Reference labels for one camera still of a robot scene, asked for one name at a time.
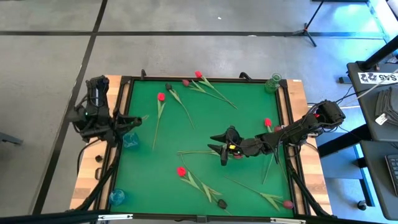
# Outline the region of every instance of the concrete floor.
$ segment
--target concrete floor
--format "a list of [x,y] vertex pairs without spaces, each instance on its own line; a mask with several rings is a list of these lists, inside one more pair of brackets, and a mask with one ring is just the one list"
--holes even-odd
[[[100,5],[101,0],[0,1],[0,31],[91,31]],[[290,32],[301,29],[317,6],[310,0],[112,0],[99,30]],[[310,30],[382,31],[365,3],[342,2],[325,3]],[[253,78],[269,78],[277,72],[303,80],[307,101],[316,103],[343,96],[349,86],[336,80],[345,75],[345,65],[368,58],[385,44],[381,39],[314,39],[317,48],[306,37],[97,37],[84,79],[138,75],[142,68],[148,75],[164,76],[201,70],[209,77],[237,77],[245,71]],[[0,35],[0,131],[24,140],[19,147],[0,144],[2,217],[31,210],[88,40],[88,36]],[[346,129],[364,122],[360,109],[345,113]],[[44,213],[68,209],[76,157],[83,146],[69,128]],[[345,189],[344,184],[337,186]],[[341,218],[348,218],[353,210],[358,218],[362,214],[355,208],[340,209],[338,204],[332,209]],[[376,222],[378,216],[369,220]]]

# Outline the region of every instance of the black desk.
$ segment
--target black desk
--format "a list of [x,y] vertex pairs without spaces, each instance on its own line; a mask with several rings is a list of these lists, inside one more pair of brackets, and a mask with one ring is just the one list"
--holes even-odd
[[[380,64],[380,70],[374,72],[392,73],[398,68],[396,64]],[[374,85],[362,84],[358,72],[363,72],[359,69],[357,63],[347,64],[348,75],[351,79],[354,90],[361,91],[372,88]],[[389,86],[383,86],[370,91],[368,94],[361,97],[359,105],[361,106],[366,124],[346,133],[332,141],[322,144],[318,147],[320,157],[327,156],[331,153],[344,149],[359,143],[360,140],[368,141],[388,141],[398,142],[398,127],[389,123],[384,123],[382,126],[378,125],[374,120],[374,110],[376,108],[377,96],[380,90],[385,90]]]
[[398,150],[388,142],[361,141],[360,146],[384,217],[388,220],[398,220],[398,197],[394,192],[384,158],[386,155],[398,154]]

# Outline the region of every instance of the sticker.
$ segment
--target sticker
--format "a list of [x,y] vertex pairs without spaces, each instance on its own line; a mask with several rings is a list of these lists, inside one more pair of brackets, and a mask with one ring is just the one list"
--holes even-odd
[[380,115],[378,118],[376,118],[375,122],[377,124],[383,125],[384,122],[386,122],[388,119],[386,118],[386,114],[383,113],[382,115]]
[[[374,85],[385,80],[390,74],[391,73],[382,73],[382,72],[358,72],[358,77],[362,84]],[[398,74],[393,74],[382,84],[396,83],[397,81],[398,81]]]

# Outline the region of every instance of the green felt mat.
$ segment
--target green felt mat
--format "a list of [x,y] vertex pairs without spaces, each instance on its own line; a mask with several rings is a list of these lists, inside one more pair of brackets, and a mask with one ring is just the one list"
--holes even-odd
[[[125,191],[126,201],[112,206],[112,212],[164,213],[181,215],[228,215],[210,203],[206,195],[180,180],[177,167],[183,166],[177,151],[207,151],[207,144],[221,144],[210,136],[222,134],[233,125],[243,138],[266,133],[264,119],[279,125],[275,94],[266,93],[262,84],[213,83],[238,110],[228,103],[206,94],[189,90],[181,82],[170,82],[191,115],[192,128],[185,111],[165,89],[166,82],[135,81],[129,115],[148,119],[133,129],[140,139],[138,149],[123,148],[116,177],[115,189]],[[165,108],[159,123],[155,149],[152,143],[157,122],[157,94],[166,95]],[[282,196],[281,201],[291,200],[289,185],[282,169],[274,161],[262,185],[271,155],[237,160],[230,159],[221,166],[220,158],[207,154],[184,156],[188,168],[207,186],[222,193],[228,204],[227,211],[234,216],[292,217],[293,211],[279,205],[277,211],[266,199],[226,179],[238,180],[260,192]]]

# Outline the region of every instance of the wooden board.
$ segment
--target wooden board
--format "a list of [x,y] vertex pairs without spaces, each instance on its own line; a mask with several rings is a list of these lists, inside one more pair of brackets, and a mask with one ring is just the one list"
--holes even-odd
[[[107,94],[109,110],[112,111],[116,104],[116,98],[118,96],[121,76],[108,75],[107,77],[110,80],[109,91]],[[290,97],[293,117],[294,120],[296,121],[300,119],[308,111],[303,83],[301,82],[301,80],[287,80],[287,85],[289,90],[289,97]],[[279,93],[281,98],[282,113],[284,115],[284,123],[288,124],[289,121],[287,120],[287,110],[284,101],[284,94],[281,89],[279,90]],[[126,94],[123,94],[121,111],[124,110],[125,102],[126,102]],[[314,146],[317,145],[315,143],[314,138],[308,138],[308,142],[313,144]],[[89,147],[84,152],[70,208],[78,207],[84,201],[84,199],[90,194],[95,185],[98,183],[98,181],[94,177],[95,170],[101,167],[102,163],[97,163],[95,161],[95,156],[97,155],[104,156],[105,147],[106,143],[101,142]],[[323,172],[318,152],[310,146],[303,145],[300,156],[302,160],[305,185],[312,193],[315,200],[322,206],[322,208],[326,212],[331,214],[330,201],[328,197],[328,192],[326,190],[326,183],[323,177]],[[105,208],[108,189],[109,189],[109,182],[104,187],[103,195],[101,197],[100,208]],[[298,201],[298,212],[299,214],[304,214],[303,204],[299,203],[302,202],[303,200],[300,193],[300,189],[297,187],[297,185],[295,186],[295,191],[296,191],[296,199]]]

